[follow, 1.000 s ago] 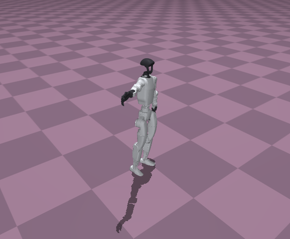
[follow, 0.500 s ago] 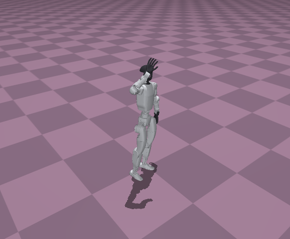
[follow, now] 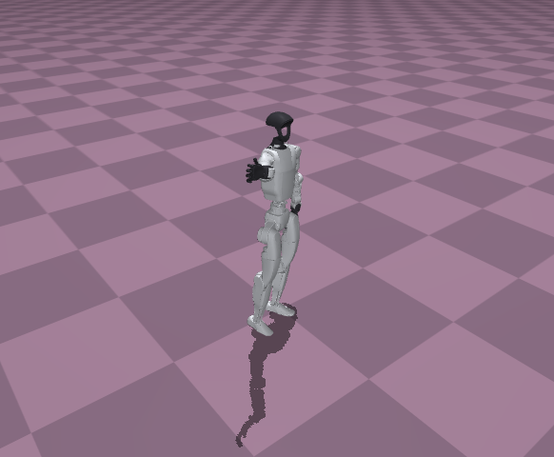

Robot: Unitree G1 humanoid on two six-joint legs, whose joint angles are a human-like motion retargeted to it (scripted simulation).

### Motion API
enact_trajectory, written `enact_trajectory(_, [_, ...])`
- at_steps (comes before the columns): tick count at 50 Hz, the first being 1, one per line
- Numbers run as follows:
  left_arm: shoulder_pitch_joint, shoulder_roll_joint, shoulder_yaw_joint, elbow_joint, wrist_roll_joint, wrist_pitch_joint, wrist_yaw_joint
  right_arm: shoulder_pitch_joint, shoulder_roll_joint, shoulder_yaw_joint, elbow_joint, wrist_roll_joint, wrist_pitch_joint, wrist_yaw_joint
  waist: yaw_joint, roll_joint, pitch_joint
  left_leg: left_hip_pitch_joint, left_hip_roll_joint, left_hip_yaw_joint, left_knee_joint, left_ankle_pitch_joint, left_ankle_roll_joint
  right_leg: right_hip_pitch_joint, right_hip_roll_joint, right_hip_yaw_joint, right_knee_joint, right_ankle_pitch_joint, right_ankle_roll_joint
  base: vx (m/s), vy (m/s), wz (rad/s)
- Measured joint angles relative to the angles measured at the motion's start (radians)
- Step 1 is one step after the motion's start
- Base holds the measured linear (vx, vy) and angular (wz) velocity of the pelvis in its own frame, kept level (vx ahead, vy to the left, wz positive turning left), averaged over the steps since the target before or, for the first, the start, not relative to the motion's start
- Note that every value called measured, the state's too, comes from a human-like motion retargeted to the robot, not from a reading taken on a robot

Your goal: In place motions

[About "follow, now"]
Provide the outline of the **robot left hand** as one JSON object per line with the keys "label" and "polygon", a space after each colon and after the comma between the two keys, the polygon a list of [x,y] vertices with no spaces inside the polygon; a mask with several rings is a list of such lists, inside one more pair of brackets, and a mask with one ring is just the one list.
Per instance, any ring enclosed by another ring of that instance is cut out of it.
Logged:
{"label": "robot left hand", "polygon": [[[297,204],[296,207],[295,207],[295,209],[294,209],[292,206],[290,206],[291,212],[293,212],[293,213],[295,213],[296,215],[298,215],[298,211],[300,211],[300,207],[301,207],[301,204]],[[286,229],[287,229],[287,228],[286,228]]]}

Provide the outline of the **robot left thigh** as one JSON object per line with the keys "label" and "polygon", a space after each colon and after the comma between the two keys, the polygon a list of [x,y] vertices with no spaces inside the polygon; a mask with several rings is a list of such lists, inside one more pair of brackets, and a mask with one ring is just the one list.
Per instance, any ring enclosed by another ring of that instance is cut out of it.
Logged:
{"label": "robot left thigh", "polygon": [[292,262],[298,248],[300,239],[299,218],[293,212],[289,212],[289,220],[286,229],[281,235],[282,256],[277,272],[284,271]]}

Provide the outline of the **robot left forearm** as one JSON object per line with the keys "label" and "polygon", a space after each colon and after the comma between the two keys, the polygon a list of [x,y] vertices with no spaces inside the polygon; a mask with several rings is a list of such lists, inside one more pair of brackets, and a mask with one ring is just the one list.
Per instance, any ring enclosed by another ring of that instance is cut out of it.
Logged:
{"label": "robot left forearm", "polygon": [[291,203],[290,205],[295,209],[297,204],[301,204],[301,189],[302,189],[302,183],[298,187],[294,187],[293,193],[291,196]]}

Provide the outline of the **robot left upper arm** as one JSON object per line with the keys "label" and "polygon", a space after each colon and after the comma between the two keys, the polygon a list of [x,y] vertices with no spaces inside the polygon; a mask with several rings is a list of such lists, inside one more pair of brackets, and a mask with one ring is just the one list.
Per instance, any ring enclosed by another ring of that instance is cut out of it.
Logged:
{"label": "robot left upper arm", "polygon": [[292,145],[296,150],[296,171],[295,171],[295,182],[294,187],[298,187],[304,180],[304,177],[301,173],[298,172],[298,169],[300,167],[300,155],[301,155],[301,148],[298,146]]}

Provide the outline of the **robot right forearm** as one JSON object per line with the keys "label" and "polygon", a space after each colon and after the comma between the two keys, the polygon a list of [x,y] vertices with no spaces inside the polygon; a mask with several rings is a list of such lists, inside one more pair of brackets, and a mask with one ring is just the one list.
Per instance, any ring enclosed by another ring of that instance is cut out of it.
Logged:
{"label": "robot right forearm", "polygon": [[[269,166],[269,165],[264,165],[264,166]],[[268,169],[268,177],[267,178],[273,178],[274,177],[274,172],[275,172],[275,169]],[[269,179],[260,178],[259,180],[268,181]]]}

